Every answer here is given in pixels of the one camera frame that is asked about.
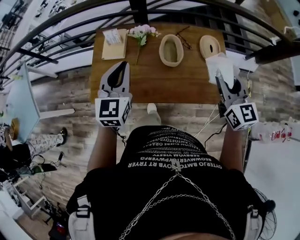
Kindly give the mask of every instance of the silver chain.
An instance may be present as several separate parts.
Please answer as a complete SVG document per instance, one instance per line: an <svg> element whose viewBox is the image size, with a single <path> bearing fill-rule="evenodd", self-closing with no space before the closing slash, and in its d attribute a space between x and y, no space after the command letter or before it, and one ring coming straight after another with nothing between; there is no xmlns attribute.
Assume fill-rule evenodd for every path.
<svg viewBox="0 0 300 240"><path fill-rule="evenodd" d="M202 194L203 198L200 198L200 197L197 197L197 196L193 196L193 195L187 195L187 194L180 194L180 195L173 195L173 196L169 196L169 197L165 197L161 200L158 200L157 202L153 203L151 205L151 203L154 201L154 199L157 197L157 195L160 194L161 190L163 190L168 184L169 182L173 181L176 177L181 177L183 178L186 182L192 184L199 193ZM208 203L211 208L216 212L217 216L223 220L226 228L228 229L228 231L230 232L230 236L232 238L232 240L236 240L235 238L235 235L234 235L234 232L232 230L232 228L230 227L228 221L223 217L223 215L218 211L217 207L215 204L213 204L208 196L206 194L204 194L202 192L202 190L196 185L194 184L190 179L182 176L177 170L176 170L176 174L174 176L172 176L167 182L165 182L162 187L157 190L157 192L154 194L154 196L149 200L149 202L146 204L146 206L143 208L143 210L130 222L130 224L127 226L127 228L124 230L124 232L122 233L122 235L119 237L119 240L124 240L125 237L130 233L131 229L133 226L135 226L137 224L137 221L140 219L140 217L146 212L148 211L149 209L151 209L152 207L156 206L157 204L165 201L165 200L169 200L169 199L173 199L173 198L178 198L178 197L191 197L191 198L194 198L194 199L197 199L197 200L200 200L200 201L203 201L205 203Z"/></svg>

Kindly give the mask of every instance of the white table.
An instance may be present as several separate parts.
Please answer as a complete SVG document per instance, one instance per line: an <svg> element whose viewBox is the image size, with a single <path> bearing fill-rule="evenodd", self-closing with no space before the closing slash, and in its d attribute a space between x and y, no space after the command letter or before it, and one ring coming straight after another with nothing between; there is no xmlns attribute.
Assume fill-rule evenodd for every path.
<svg viewBox="0 0 300 240"><path fill-rule="evenodd" d="M72 114L75 110L71 108L40 112L32 93L28 70L25 64L22 65L19 76L22 76L21 80L13 81L13 85L8 94L6 101L8 105L7 115L4 122L10 125L13 118L18 118L20 128L17 140L24 143L40 119Z"/></svg>

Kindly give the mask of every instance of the black t-shirt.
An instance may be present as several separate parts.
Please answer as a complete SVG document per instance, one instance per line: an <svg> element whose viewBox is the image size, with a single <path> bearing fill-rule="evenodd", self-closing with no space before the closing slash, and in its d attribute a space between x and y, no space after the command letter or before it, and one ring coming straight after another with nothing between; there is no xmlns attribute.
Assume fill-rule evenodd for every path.
<svg viewBox="0 0 300 240"><path fill-rule="evenodd" d="M181 176L165 183L180 163ZM156 192L166 185L125 239L157 240L186 232L211 233L231 239L230 231L207 203L200 188L228 221L237 240L245 234L248 206L263 215L262 202L237 170L227 170L191 135L167 126L135 129L114 168L90 171L70 198L87 195L94 215L96 239L119 239Z"/></svg>

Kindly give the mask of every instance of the black shoe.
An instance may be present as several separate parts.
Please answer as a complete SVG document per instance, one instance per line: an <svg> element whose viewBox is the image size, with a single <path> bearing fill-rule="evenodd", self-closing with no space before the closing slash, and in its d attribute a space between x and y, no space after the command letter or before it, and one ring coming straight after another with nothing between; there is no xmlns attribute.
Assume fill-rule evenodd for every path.
<svg viewBox="0 0 300 240"><path fill-rule="evenodd" d="M60 134L62 135L62 138L63 138L63 142L62 143L59 143L57 144L56 146L59 147L61 145L64 145L67 141L67 137L68 137L68 131L65 127L62 128L62 130L60 131Z"/></svg>

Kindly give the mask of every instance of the flower bouquet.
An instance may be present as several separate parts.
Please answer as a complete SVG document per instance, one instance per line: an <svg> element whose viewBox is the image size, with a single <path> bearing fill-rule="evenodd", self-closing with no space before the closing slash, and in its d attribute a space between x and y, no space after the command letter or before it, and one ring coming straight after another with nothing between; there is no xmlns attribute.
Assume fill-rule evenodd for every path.
<svg viewBox="0 0 300 240"><path fill-rule="evenodd" d="M128 36L135 38L139 46L135 64L137 64L139 59L140 48L146 44L147 36L151 35L153 37L158 37L160 35L160 33L158 33L154 27L150 27L147 24L127 30L127 34Z"/></svg>

